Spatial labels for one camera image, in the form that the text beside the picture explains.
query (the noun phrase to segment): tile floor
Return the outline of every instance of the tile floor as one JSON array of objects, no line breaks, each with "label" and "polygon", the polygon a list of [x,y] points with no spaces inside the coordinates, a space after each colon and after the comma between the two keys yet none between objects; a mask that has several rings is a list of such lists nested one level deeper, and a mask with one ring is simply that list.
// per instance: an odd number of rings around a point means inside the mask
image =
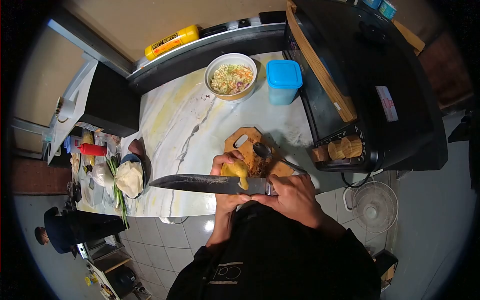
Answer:
[{"label": "tile floor", "polygon": [[[185,218],[175,218],[179,223]],[[178,273],[188,265],[213,230],[215,216],[192,216],[183,224],[165,224],[159,218],[128,217],[130,229],[120,233],[127,263],[152,294],[165,299]]]},{"label": "tile floor", "polygon": [[[379,175],[375,180],[384,181]],[[343,204],[344,188],[315,197],[322,209],[355,236],[372,254],[385,248],[388,232],[366,232]],[[175,218],[179,223],[185,218]],[[159,218],[128,217],[131,228],[120,233],[126,252],[132,257],[127,264],[154,295],[153,300],[165,299],[178,273],[188,265],[198,248],[205,245],[213,230],[215,216],[191,216],[183,224],[165,224]]]}]

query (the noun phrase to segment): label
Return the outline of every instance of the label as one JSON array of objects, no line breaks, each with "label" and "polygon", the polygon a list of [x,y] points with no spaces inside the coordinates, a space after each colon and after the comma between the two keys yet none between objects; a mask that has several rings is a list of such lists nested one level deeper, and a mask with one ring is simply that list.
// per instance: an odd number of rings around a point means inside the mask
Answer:
[{"label": "label", "polygon": [[90,124],[85,123],[85,122],[77,122],[75,124],[75,126],[82,127],[82,128],[88,129],[90,131],[95,131],[95,132],[102,132],[104,130],[103,128],[96,127],[96,126],[90,125]]},{"label": "label", "polygon": [[156,42],[152,45],[152,52],[155,56],[159,56],[162,53],[172,50],[178,46],[183,45],[178,31],[171,36],[167,36],[161,41]]},{"label": "label", "polygon": [[392,100],[392,96],[386,86],[376,86],[378,96],[382,102],[384,113],[388,122],[398,121],[398,115],[396,114],[395,105]]}]

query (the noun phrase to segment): knife handle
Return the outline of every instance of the knife handle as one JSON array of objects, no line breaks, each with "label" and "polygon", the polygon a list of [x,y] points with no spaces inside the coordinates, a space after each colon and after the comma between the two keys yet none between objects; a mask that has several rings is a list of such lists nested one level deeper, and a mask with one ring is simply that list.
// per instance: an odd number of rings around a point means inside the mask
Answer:
[{"label": "knife handle", "polygon": [[265,194],[268,196],[278,196],[275,189],[273,188],[273,185],[269,182],[267,182],[267,185],[265,187]]}]

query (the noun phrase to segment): blue lid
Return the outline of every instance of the blue lid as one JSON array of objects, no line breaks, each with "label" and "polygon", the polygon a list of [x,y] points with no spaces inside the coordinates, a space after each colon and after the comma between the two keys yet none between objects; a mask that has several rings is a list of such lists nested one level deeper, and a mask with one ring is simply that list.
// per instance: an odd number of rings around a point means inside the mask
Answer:
[{"label": "blue lid", "polygon": [[67,136],[65,141],[63,141],[63,148],[67,149],[67,153],[70,153],[70,151],[72,150],[70,145],[71,139],[72,137],[69,135]]},{"label": "blue lid", "polygon": [[267,63],[267,82],[272,88],[299,88],[300,66],[293,60],[271,60]]}]

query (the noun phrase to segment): black oven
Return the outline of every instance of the black oven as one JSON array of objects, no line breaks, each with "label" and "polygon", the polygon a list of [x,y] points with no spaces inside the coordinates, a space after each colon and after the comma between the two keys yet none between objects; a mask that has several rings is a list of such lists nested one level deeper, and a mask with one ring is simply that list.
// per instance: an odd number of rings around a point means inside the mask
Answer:
[{"label": "black oven", "polygon": [[[295,0],[287,19],[283,54],[300,65],[314,146],[326,150],[346,136],[361,143],[354,157],[317,161],[319,170],[441,169],[448,156],[440,109],[413,47],[389,20],[330,0]],[[346,104],[334,100],[325,76]],[[341,116],[348,107],[353,117]]]}]

